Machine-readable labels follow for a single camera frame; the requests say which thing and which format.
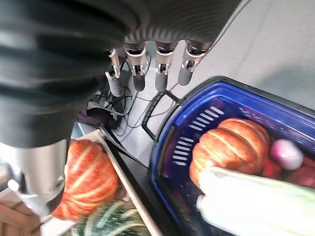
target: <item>blue plastic basket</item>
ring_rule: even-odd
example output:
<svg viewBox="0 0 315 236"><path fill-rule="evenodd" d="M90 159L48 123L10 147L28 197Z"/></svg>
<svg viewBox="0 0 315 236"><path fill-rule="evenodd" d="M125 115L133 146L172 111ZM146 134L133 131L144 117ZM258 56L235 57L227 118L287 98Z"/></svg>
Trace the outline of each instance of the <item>blue plastic basket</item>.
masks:
<svg viewBox="0 0 315 236"><path fill-rule="evenodd" d="M246 86L225 77L216 77L192 91L181 108L162 126L155 139L150 178L153 188L171 213L182 235L229 235L208 225L195 207L202 192L189 177L192 149L202 134L224 119L246 118L263 125L274 139L290 139L308 155L315 153L315 113L298 104Z"/></svg>

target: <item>orange pumpkin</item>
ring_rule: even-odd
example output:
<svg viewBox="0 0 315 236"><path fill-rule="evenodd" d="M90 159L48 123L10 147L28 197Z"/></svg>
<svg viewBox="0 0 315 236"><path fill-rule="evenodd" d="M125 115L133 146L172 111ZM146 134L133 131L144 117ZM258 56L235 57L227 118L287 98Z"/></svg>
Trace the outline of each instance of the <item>orange pumpkin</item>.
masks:
<svg viewBox="0 0 315 236"><path fill-rule="evenodd" d="M226 119L203 134L193 148L190 178L199 186L200 173L211 166L257 174L268 157L269 143L262 126L246 119Z"/></svg>
<svg viewBox="0 0 315 236"><path fill-rule="evenodd" d="M76 221L103 202L111 201L118 176L106 153L97 143L73 141L64 168L63 198L52 213L58 219Z"/></svg>

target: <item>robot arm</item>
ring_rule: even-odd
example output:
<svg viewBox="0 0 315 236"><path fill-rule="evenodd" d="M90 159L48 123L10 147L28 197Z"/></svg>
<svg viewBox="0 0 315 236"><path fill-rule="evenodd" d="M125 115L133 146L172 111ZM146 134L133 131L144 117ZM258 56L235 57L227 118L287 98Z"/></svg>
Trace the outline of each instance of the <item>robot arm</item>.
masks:
<svg viewBox="0 0 315 236"><path fill-rule="evenodd" d="M146 41L156 41L163 91L177 42L187 40L179 77L186 85L239 2L1 0L0 157L9 187L37 214L52 212L74 120L97 89L93 76L107 71L121 95L115 48L125 47L140 91Z"/></svg>

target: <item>black basket handle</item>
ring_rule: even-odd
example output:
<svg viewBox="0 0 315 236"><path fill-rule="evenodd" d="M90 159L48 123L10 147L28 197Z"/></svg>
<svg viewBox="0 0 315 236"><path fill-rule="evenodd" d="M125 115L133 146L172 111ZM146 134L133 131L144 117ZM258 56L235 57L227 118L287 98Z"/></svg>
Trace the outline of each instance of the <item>black basket handle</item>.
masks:
<svg viewBox="0 0 315 236"><path fill-rule="evenodd" d="M148 128L148 121L152 115L152 112L154 111L154 109L156 108L157 104L160 102L160 100L164 97L164 95L167 95L169 98L171 98L175 103L179 103L179 98L176 97L174 94L172 94L170 91L163 91L163 92L159 92L157 95L155 95L155 97L151 100L150 104L149 104L149 108L142 120L142 128L144 129L144 131L151 137L151 139L153 140L157 140L157 135L155 135L149 128Z"/></svg>

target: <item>gray floor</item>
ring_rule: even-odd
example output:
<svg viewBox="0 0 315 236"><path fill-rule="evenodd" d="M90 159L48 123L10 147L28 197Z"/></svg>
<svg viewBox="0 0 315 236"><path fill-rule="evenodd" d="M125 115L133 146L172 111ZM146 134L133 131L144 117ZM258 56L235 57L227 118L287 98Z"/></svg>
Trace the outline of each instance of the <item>gray floor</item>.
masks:
<svg viewBox="0 0 315 236"><path fill-rule="evenodd" d="M248 85L279 95L315 109L315 1L252 0L233 22L224 37L198 66L191 83L176 86L172 92L182 97L206 79L224 75ZM177 82L184 42L174 53L168 87ZM152 99L156 94L155 60L146 77L146 88L139 97ZM133 91L132 81L129 87ZM137 99L129 124L140 124L148 102ZM163 99L154 114L167 110L169 99ZM163 115L150 119L157 130ZM122 134L125 124L117 131ZM125 148L148 165L152 140L141 127L127 128L122 137Z"/></svg>

